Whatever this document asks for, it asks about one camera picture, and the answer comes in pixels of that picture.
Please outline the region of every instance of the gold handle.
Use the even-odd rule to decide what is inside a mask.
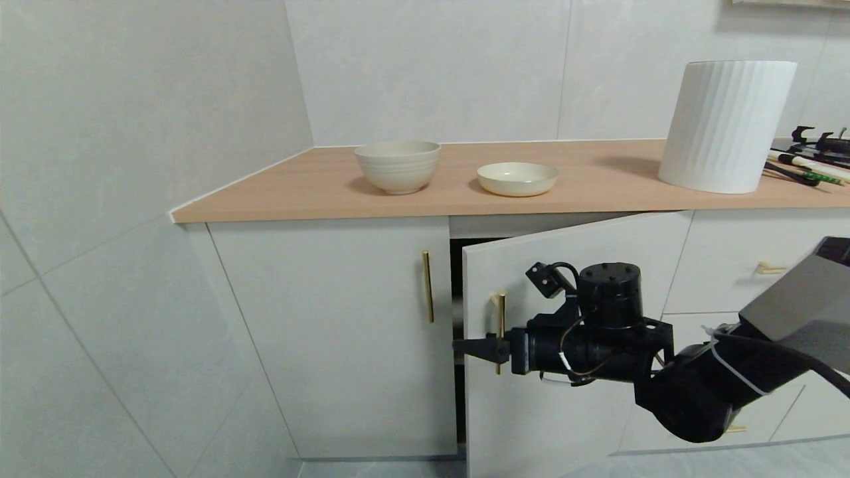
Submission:
[[[434,323],[434,293],[431,290],[431,257],[422,251],[422,268],[425,271],[425,300],[428,301],[428,323]]]
[[[498,293],[493,295],[490,300],[493,304],[496,304],[496,310],[499,314],[499,325],[496,329],[496,337],[502,339],[505,337],[505,293]],[[496,375],[502,375],[502,365],[501,363],[496,364]]]
[[[777,274],[782,274],[788,270],[787,267],[773,267],[766,260],[763,260],[758,263],[758,267],[756,267],[756,274],[759,276],[776,276]]]
[[[744,433],[747,430],[744,425],[732,425],[726,429],[726,433]]]

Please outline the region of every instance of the cabinet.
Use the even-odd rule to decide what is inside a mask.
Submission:
[[[850,236],[850,210],[697,211],[664,312],[738,312],[824,236]]]
[[[662,317],[664,322],[673,325],[673,342],[678,353],[691,344],[706,342],[709,338],[703,331],[703,325],[717,327],[722,323],[738,322],[737,313],[722,314],[681,314]],[[729,447],[766,443],[774,434],[782,418],[791,409],[802,390],[800,379],[779,387],[772,394],[759,398],[755,404],[744,407],[735,418],[726,435],[709,443],[690,443],[684,441],[661,426],[652,413],[635,405],[629,417],[629,423],[620,442],[621,452],[642,450],[672,450],[677,448]]]
[[[506,328],[555,311],[561,299],[543,298],[524,275],[537,261],[579,269],[623,261],[641,268],[643,313],[664,312],[682,348],[707,339],[699,325],[736,322],[737,311],[781,274],[758,274],[758,262],[790,267],[822,236],[850,235],[846,209],[612,216],[464,247],[463,335],[496,330],[496,293],[507,296]],[[558,227],[587,218],[543,219]],[[505,218],[483,226],[453,220],[467,227],[456,235],[517,230]],[[209,229],[301,458],[457,452],[448,218]],[[470,477],[554,477],[617,450],[694,447],[634,406],[630,384],[572,388],[558,377],[512,375],[509,366],[497,375],[473,357],[463,363]],[[846,433],[850,404],[818,377],[802,377],[745,408],[733,433],[697,447]]]
[[[850,400],[814,372],[799,379],[805,388],[771,441],[850,435]]]
[[[525,277],[537,261],[578,269],[634,263],[642,271],[643,313],[660,317],[691,214],[640,214],[464,248],[465,336],[496,330],[494,293],[507,296],[506,328],[560,306]],[[492,363],[473,357],[465,376],[470,477],[561,476],[601,458],[617,449],[634,402],[630,384],[571,388],[508,370],[497,375]]]
[[[209,227],[301,458],[457,452],[446,217]]]

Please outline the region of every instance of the countertop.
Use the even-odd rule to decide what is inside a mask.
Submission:
[[[369,184],[353,147],[314,148],[172,212],[175,222],[234,222],[682,209],[850,208],[850,187],[799,185],[765,173],[756,192],[724,195],[657,178],[663,139],[444,145],[431,184],[391,196]],[[491,162],[539,162],[561,172],[555,187],[512,198],[481,189]]]

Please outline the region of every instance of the floor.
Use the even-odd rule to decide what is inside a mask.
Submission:
[[[299,478],[465,478],[466,464],[306,462]],[[615,455],[564,478],[850,478],[850,437],[766,447]]]

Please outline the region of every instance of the bowl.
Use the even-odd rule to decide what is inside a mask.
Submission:
[[[478,171],[481,187],[500,196],[537,196],[552,189],[558,170],[533,162],[497,162]]]
[[[388,141],[354,150],[357,163],[374,186],[389,194],[410,194],[431,181],[440,145],[427,141]]]

